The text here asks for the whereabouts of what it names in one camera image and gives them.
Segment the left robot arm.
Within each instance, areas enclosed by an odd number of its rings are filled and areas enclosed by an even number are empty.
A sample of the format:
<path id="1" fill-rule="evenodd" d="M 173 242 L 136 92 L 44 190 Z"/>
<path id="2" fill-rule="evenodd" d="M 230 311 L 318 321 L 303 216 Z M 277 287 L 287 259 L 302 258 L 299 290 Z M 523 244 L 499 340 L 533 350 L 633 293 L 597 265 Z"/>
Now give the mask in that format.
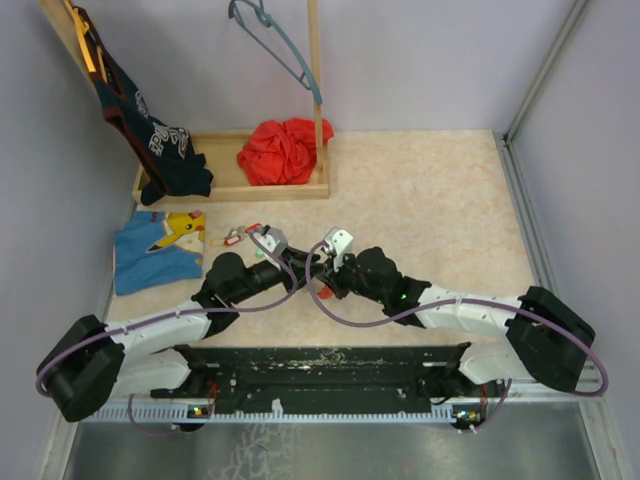
<path id="1" fill-rule="evenodd" d="M 69 422 L 84 420 L 110 400 L 202 397 L 211 415 L 221 392 L 219 372 L 192 343 L 217 335 L 248 312 L 244 301 L 277 285 L 291 297 L 322 266 L 317 254 L 287 247 L 251 266 L 240 255 L 218 255 L 200 290 L 174 309 L 123 322 L 78 319 L 36 370 L 36 389 Z"/>

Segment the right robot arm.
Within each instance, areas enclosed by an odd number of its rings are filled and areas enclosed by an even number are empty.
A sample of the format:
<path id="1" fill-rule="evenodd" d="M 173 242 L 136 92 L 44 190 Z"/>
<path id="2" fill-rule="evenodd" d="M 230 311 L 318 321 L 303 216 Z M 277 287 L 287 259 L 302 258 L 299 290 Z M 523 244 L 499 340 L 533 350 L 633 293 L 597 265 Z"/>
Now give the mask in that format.
<path id="1" fill-rule="evenodd" d="M 577 394 L 593 328 L 551 291 L 531 286 L 515 297 L 464 294 L 402 274 L 379 247 L 353 254 L 324 248 L 323 283 L 338 297 L 378 303 L 387 323 L 454 329 L 489 338 L 463 348 L 446 372 L 461 396 L 499 379 L 533 380 Z"/>

